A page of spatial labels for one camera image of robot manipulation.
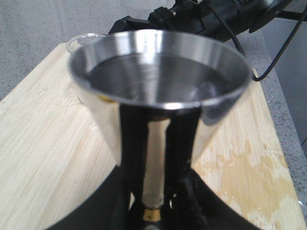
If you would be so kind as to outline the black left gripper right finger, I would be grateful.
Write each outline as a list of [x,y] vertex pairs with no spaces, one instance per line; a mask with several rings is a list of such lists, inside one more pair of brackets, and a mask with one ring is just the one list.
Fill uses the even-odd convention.
[[192,169],[167,168],[171,201],[169,230],[254,230],[256,226],[223,202]]

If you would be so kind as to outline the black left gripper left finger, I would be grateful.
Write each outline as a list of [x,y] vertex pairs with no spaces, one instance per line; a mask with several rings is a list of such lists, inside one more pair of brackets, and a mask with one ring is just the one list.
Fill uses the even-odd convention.
[[80,206],[53,224],[51,230],[142,230],[141,204],[129,209],[130,192],[142,183],[144,168],[114,167]]

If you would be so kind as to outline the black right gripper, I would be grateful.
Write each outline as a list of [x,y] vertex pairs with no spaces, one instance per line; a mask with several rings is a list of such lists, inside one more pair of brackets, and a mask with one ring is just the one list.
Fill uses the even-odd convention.
[[177,0],[170,9],[165,7],[155,9],[150,13],[148,20],[126,16],[115,21],[108,35],[124,31],[153,29],[155,26],[157,29],[198,34],[217,40],[231,39],[230,33],[212,10],[223,19],[232,33],[240,33],[241,0],[203,0],[199,4],[194,4],[191,0]]

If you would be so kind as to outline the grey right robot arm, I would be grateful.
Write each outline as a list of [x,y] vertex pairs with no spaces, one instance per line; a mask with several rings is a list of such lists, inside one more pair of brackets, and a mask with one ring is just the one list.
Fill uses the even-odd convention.
[[177,0],[170,9],[159,7],[147,20],[126,16],[117,20],[110,34],[142,29],[178,31],[227,41],[234,35],[253,33],[277,17],[288,0]]

